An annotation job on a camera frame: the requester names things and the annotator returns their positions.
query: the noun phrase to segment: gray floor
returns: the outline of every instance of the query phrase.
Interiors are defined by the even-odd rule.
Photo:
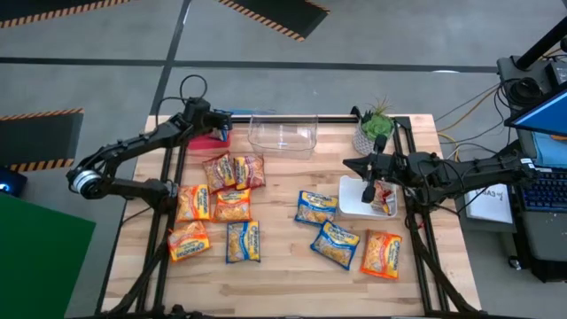
[[[183,0],[138,0],[113,8],[0,29],[0,57],[165,59]],[[303,43],[263,27],[213,0],[193,0],[176,58],[180,60],[344,62],[495,66],[521,54],[567,12],[559,0],[317,0],[332,14]],[[391,113],[436,116],[498,81],[495,74],[175,68],[166,95],[199,73],[206,98],[222,109],[278,113],[346,113],[388,97]],[[0,115],[84,107],[77,158],[142,128],[161,67],[0,65]],[[197,87],[192,91],[198,93]],[[178,110],[164,104],[161,113]],[[440,121],[444,128],[463,114]],[[487,101],[447,133],[476,135],[500,120]],[[499,150],[507,130],[474,142]],[[444,145],[447,156],[451,145]],[[484,157],[464,151],[464,160]],[[121,176],[132,176],[134,162]],[[25,199],[97,222],[67,315],[92,314],[124,201],[86,201],[69,193],[65,170],[28,174]],[[564,317],[565,284],[542,284],[508,267],[499,237],[464,230],[483,309],[491,314]]]

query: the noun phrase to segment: green surface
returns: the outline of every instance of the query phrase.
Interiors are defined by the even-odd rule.
[[[94,229],[0,194],[0,318],[63,318]]]

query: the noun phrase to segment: white plate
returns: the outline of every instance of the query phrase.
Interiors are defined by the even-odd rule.
[[[393,196],[386,201],[392,212],[391,215],[387,215],[374,210],[370,204],[362,203],[362,193],[367,184],[360,178],[341,176],[338,186],[338,213],[347,218],[386,219],[394,217],[398,213],[397,186],[392,184]]]

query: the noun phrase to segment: transparent bin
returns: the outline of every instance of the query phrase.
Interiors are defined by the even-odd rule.
[[[317,115],[253,115],[248,142],[254,152],[307,160],[317,145]]]

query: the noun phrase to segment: white pot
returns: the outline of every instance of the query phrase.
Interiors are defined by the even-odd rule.
[[[392,133],[393,129],[388,136],[388,140],[390,140],[390,137],[392,137]],[[364,156],[372,153],[372,151],[374,150],[374,141],[366,137],[364,131],[362,131],[362,125],[360,122],[358,122],[356,131],[354,132],[353,146],[358,153]]]

